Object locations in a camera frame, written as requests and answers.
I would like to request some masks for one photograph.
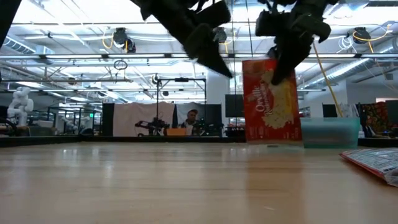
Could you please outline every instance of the man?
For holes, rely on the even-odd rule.
[[[180,125],[181,128],[185,128],[185,134],[187,136],[194,135],[196,133],[194,125],[197,123],[198,110],[190,110],[187,113],[187,119]]]

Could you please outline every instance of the black robotic claw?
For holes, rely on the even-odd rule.
[[[213,29],[231,20],[224,1],[202,10],[208,0],[131,0],[141,8],[142,18],[153,15],[184,47],[187,55],[197,62],[232,78],[219,53]],[[190,10],[198,3],[196,11]]]
[[[269,11],[262,11],[256,22],[256,36],[275,37],[276,46],[268,55],[278,60],[272,77],[272,84],[278,85],[289,77],[294,68],[308,57],[313,35],[319,36],[319,43],[327,40],[330,26],[323,22],[323,12],[328,4],[338,0],[273,0],[271,8],[268,0],[258,0],[267,4]],[[291,12],[279,13],[276,5],[294,4]]]

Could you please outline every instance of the person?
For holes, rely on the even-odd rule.
[[[185,128],[185,134],[187,136],[191,136],[195,134],[194,125],[198,122],[197,121],[198,110],[190,110],[187,113],[187,119],[180,125],[181,128]]]
[[[364,132],[366,138],[388,138],[388,136],[376,134],[369,125],[361,125],[361,131]]]

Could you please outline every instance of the plastic container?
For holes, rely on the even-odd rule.
[[[359,118],[301,118],[306,148],[358,148]]]

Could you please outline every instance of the fluorescent light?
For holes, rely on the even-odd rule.
[[[299,89],[297,91],[326,91],[325,89],[319,89],[319,90],[306,90],[306,89]]]
[[[320,54],[319,58],[353,58],[355,54]],[[316,58],[316,54],[310,54],[308,58]]]
[[[164,58],[164,54],[110,54],[109,58]]]
[[[67,91],[74,91],[74,90],[43,90],[46,92],[67,92]]]
[[[48,59],[102,58],[101,55],[46,55]]]
[[[53,96],[57,96],[57,97],[64,97],[64,96],[62,96],[61,94],[58,94],[58,93],[50,93],[51,95],[53,95]]]
[[[32,88],[43,88],[42,85],[34,83],[34,82],[17,82],[17,84],[24,85],[24,86],[29,86],[29,87],[32,87]]]
[[[108,97],[114,98],[115,100],[119,99],[119,96],[116,93],[112,92],[112,91],[107,91],[106,95]]]
[[[89,100],[87,100],[86,98],[75,97],[75,96],[71,97],[70,99],[71,99],[71,100],[75,100],[75,101],[80,101],[80,102],[89,101]]]
[[[19,60],[19,59],[40,59],[38,55],[0,55],[0,59]]]
[[[173,58],[188,58],[186,54],[172,54]]]
[[[364,58],[397,58],[398,54],[362,54]]]
[[[94,89],[94,90],[77,90],[77,91],[79,91],[79,92],[89,92],[89,91],[97,92],[97,91],[107,91],[107,90],[104,90],[104,89]]]
[[[265,57],[265,54],[236,54],[237,58]]]

